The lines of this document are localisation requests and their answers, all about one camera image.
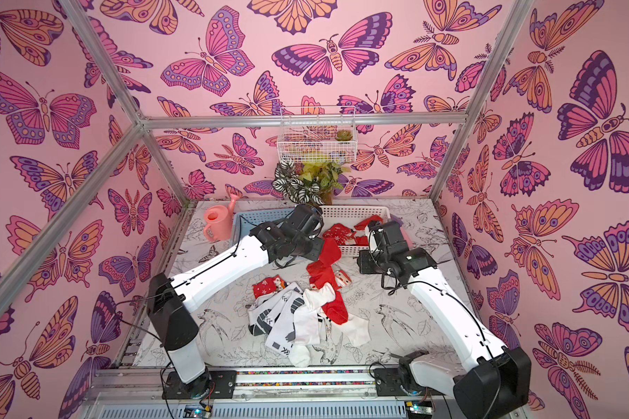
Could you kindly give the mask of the large red snowflake sock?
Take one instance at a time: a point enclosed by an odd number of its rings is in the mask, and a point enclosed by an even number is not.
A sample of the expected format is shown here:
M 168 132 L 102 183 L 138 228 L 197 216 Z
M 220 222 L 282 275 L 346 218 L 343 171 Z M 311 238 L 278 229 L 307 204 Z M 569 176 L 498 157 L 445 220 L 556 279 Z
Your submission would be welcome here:
M 336 223 L 323 233 L 326 239 L 334 240 L 339 246 L 356 245 L 356 231 L 341 223 Z

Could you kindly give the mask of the light blue plastic basket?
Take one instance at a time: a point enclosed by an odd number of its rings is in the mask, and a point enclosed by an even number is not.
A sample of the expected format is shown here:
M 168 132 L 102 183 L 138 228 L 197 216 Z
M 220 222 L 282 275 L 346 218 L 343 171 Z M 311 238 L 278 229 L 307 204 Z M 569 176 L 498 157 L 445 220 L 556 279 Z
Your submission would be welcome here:
M 293 208 L 259 209 L 258 211 L 243 211 L 234 214 L 232 222 L 232 244 L 236 245 L 243 237 L 262 223 L 278 223 L 286 218 Z

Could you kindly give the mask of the white plastic basket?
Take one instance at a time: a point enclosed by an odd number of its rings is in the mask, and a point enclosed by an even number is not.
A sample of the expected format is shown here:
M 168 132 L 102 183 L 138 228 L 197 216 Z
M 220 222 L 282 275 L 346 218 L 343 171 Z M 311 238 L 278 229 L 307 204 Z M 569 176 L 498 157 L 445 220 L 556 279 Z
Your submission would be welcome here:
M 323 233 L 336 223 L 341 223 L 351 229 L 354 226 L 363 221 L 365 218 L 369 218 L 372 215 L 381 216 L 384 220 L 383 223 L 391 220 L 389 209 L 382 206 L 345 206 L 345 205 L 326 205 L 321 207 L 323 213 Z M 365 236 L 365 232 L 356 231 L 356 236 Z M 339 246 L 344 258 L 356 258 L 360 251 L 368 250 L 369 247 L 355 246 L 355 245 L 342 245 Z

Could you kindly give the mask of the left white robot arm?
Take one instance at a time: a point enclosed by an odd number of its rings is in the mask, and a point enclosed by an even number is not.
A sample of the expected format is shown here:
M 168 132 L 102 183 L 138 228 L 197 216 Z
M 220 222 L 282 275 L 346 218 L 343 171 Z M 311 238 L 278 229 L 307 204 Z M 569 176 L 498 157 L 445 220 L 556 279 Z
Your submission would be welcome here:
M 209 381 L 199 326 L 192 314 L 236 279 L 283 258 L 315 262 L 324 241 L 323 214 L 299 204 L 284 218 L 260 223 L 229 250 L 172 278 L 164 273 L 150 281 L 147 314 L 181 384 Z

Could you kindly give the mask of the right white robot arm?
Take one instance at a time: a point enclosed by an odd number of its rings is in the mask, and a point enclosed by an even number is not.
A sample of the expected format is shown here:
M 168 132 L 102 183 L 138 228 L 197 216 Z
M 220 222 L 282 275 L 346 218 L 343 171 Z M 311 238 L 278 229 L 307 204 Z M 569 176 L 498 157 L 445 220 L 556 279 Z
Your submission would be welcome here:
M 398 223 L 372 222 L 365 229 L 369 249 L 357 260 L 364 274 L 380 277 L 384 291 L 408 291 L 447 337 L 459 367 L 422 354 L 408 363 L 412 380 L 454 398 L 466 418 L 502 418 L 529 402 L 531 361 L 490 332 L 449 285 L 432 256 L 407 244 Z

